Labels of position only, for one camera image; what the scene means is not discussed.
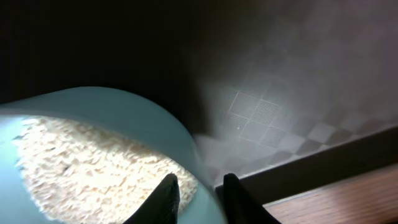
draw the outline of bowl of rice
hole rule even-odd
[[[8,103],[0,132],[5,223],[122,224],[169,173],[178,223],[226,223],[191,135],[141,96],[80,87]]]

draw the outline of cooked rice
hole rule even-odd
[[[197,180],[170,158],[110,131],[34,117],[18,145],[21,175],[40,211],[66,223],[123,223],[169,173],[178,177],[181,214]]]

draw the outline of wooden surface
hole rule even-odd
[[[398,223],[398,166],[265,207],[281,223]]]

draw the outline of black edge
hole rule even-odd
[[[261,204],[398,163],[398,127],[241,179]],[[223,201],[223,186],[216,188]]]

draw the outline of white rice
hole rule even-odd
[[[66,223],[123,223],[169,173],[178,177],[181,214],[197,180],[165,155],[109,131],[58,118],[24,121],[21,175],[40,211]]]

